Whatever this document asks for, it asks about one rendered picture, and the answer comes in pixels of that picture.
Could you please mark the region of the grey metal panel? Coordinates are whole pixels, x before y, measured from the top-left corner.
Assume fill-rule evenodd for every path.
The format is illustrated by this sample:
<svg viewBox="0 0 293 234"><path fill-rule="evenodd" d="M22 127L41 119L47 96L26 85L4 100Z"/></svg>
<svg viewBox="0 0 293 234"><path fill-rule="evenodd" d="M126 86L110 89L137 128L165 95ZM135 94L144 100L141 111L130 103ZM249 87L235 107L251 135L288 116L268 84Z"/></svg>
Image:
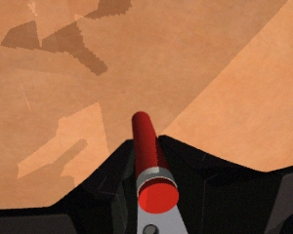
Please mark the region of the grey metal panel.
<svg viewBox="0 0 293 234"><path fill-rule="evenodd" d="M138 202L138 234L187 234L177 204L162 214L144 212Z"/></svg>

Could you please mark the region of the red peg with white band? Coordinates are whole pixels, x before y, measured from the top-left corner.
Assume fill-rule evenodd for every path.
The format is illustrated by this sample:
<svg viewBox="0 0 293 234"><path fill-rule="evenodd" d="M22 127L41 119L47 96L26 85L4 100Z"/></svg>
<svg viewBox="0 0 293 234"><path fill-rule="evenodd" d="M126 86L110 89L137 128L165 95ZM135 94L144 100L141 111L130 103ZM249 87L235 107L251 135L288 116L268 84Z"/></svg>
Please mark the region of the red peg with white band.
<svg viewBox="0 0 293 234"><path fill-rule="evenodd" d="M159 145L149 114L139 110L131 118L135 143L136 191L144 212L162 214L178 203L177 184Z"/></svg>

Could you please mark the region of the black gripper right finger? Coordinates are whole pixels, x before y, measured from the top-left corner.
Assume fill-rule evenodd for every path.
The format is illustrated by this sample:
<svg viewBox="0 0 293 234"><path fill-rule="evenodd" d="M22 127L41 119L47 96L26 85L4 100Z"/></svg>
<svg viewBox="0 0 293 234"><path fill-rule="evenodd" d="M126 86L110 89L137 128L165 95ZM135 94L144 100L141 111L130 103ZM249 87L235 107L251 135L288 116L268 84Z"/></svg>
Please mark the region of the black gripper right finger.
<svg viewBox="0 0 293 234"><path fill-rule="evenodd" d="M279 234L293 215L293 165L259 172L158 136L187 234Z"/></svg>

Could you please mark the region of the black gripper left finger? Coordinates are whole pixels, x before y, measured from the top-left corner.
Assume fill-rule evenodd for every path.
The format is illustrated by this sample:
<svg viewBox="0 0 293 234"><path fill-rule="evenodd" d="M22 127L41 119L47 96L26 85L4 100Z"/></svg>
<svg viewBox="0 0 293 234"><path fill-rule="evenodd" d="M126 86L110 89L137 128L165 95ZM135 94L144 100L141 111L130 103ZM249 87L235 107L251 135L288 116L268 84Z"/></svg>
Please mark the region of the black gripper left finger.
<svg viewBox="0 0 293 234"><path fill-rule="evenodd" d="M134 140L52 207L0 210L0 234L138 234Z"/></svg>

